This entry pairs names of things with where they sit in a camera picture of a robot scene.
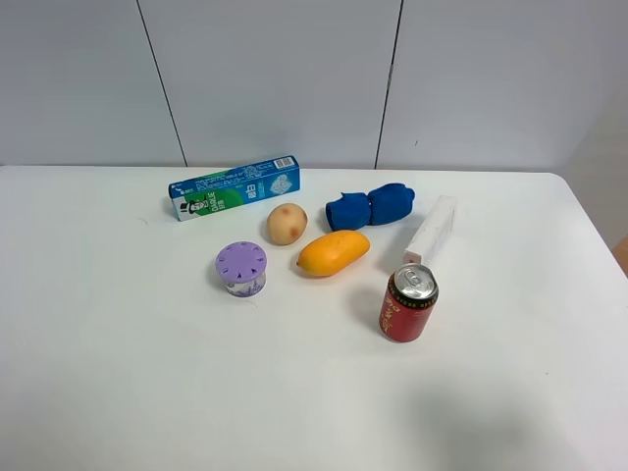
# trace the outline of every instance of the can lid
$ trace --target can lid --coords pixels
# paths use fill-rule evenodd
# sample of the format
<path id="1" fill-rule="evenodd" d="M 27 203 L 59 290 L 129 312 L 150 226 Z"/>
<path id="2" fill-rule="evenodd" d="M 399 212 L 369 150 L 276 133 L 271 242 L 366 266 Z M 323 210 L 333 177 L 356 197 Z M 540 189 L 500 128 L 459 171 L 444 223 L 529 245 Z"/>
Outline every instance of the can lid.
<path id="1" fill-rule="evenodd" d="M 394 286 L 410 299 L 428 299 L 437 293 L 438 285 L 427 267 L 418 263 L 408 263 L 393 275 Z"/>

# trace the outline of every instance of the white box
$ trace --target white box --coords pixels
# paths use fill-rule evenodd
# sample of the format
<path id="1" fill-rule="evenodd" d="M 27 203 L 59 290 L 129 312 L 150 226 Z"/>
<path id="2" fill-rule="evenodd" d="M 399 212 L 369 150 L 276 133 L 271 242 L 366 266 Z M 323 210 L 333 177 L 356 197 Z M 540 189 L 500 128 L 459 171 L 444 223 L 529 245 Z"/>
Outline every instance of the white box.
<path id="1" fill-rule="evenodd" d="M 403 254 L 403 263 L 429 267 L 453 228 L 458 201 L 453 196 L 439 196 Z"/>

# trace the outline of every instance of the soda can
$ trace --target soda can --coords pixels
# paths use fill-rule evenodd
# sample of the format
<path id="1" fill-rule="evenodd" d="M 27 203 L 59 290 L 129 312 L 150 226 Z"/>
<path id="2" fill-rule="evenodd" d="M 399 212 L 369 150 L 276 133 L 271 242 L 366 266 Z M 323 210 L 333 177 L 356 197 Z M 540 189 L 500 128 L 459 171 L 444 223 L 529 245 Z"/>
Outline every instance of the soda can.
<path id="1" fill-rule="evenodd" d="M 438 298 L 439 286 L 429 268 L 403 265 L 389 278 L 380 312 L 382 332 L 395 341 L 418 339 Z"/>

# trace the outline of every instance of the yellow mango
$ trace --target yellow mango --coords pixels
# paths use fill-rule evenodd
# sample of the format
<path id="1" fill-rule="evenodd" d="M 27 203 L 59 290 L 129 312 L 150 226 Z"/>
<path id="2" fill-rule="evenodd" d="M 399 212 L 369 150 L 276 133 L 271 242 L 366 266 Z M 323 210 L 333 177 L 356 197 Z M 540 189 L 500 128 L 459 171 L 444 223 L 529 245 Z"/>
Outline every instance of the yellow mango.
<path id="1" fill-rule="evenodd" d="M 310 242 L 298 256 L 296 265 L 315 277 L 335 275 L 371 248 L 371 242 L 358 231 L 336 231 Z"/>

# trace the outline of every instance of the blue toothpaste box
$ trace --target blue toothpaste box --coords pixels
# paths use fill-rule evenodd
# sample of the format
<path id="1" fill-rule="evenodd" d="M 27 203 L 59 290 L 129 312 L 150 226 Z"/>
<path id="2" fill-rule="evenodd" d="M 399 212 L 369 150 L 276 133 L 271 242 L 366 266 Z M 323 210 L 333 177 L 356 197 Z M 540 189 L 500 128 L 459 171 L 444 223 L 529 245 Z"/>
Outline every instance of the blue toothpaste box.
<path id="1" fill-rule="evenodd" d="M 289 155 L 171 183 L 168 194 L 179 220 L 187 221 L 298 189 L 298 162 Z"/>

